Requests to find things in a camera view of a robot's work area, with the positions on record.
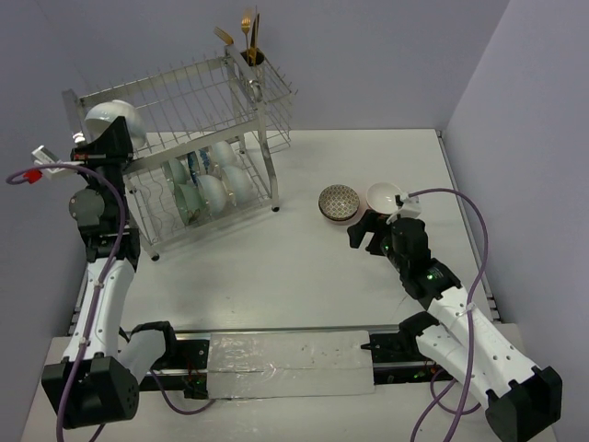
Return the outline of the white orange bottom bowl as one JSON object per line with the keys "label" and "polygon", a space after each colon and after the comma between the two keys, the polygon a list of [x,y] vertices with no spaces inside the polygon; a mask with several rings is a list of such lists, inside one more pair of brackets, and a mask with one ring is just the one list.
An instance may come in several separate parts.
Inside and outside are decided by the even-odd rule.
{"label": "white orange bottom bowl", "polygon": [[365,194],[368,207],[379,214],[392,215],[398,210],[396,197],[401,189],[390,182],[378,182],[371,185]]}

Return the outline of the mint bowl gold rim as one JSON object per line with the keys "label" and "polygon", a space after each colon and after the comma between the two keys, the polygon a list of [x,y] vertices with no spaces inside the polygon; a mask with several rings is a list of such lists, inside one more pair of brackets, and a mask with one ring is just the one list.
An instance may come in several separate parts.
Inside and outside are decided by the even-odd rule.
{"label": "mint bowl gold rim", "polygon": [[177,184],[174,187],[174,198],[185,226],[196,222],[205,212],[206,204],[193,184]]}

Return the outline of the blue floral bowl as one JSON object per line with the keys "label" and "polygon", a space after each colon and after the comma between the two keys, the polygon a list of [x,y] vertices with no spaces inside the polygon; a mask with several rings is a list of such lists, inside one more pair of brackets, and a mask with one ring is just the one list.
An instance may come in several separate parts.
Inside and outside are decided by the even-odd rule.
{"label": "blue floral bowl", "polygon": [[214,168],[210,157],[209,149],[202,148],[197,152],[197,159],[199,164],[199,171],[201,174],[211,174]]}

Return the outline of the white bowl orange stack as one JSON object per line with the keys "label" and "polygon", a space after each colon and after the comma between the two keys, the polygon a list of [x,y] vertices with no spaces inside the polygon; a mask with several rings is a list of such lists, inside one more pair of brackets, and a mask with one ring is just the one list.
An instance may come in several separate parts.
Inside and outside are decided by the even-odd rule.
{"label": "white bowl orange stack", "polygon": [[214,176],[201,175],[197,177],[203,198],[208,203],[212,215],[221,214],[227,203],[227,193],[224,184]]}

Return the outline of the white bowl front stack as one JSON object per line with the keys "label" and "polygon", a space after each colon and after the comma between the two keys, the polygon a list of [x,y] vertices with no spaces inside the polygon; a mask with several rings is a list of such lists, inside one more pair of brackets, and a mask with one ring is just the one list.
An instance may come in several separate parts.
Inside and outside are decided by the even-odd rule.
{"label": "white bowl front stack", "polygon": [[244,170],[229,165],[221,169],[221,176],[233,205],[245,204],[253,199],[253,183]]}

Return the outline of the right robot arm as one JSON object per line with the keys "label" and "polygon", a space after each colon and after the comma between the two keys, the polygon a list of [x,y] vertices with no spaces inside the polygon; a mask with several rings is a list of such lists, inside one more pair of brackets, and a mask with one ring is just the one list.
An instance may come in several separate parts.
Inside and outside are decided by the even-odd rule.
{"label": "right robot arm", "polygon": [[407,294],[423,308],[399,325],[404,356],[431,359],[468,387],[501,441],[528,441],[559,421],[560,375],[522,354],[469,300],[457,276],[433,257],[423,221],[387,222],[368,210],[347,234],[354,249],[371,234],[367,251],[391,262]]}

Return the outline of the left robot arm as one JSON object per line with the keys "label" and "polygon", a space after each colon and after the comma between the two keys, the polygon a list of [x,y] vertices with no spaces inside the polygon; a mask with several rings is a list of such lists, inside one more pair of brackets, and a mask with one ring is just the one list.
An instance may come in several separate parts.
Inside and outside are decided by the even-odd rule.
{"label": "left robot arm", "polygon": [[132,419],[140,384],[154,364],[179,358],[167,321],[136,326],[119,346],[121,316],[141,254],[140,232],[130,223],[123,171],[133,156],[124,117],[118,116],[70,158],[87,185],[69,202],[84,242],[87,286],[78,323],[62,359],[44,367],[41,385],[56,412],[56,433]]}

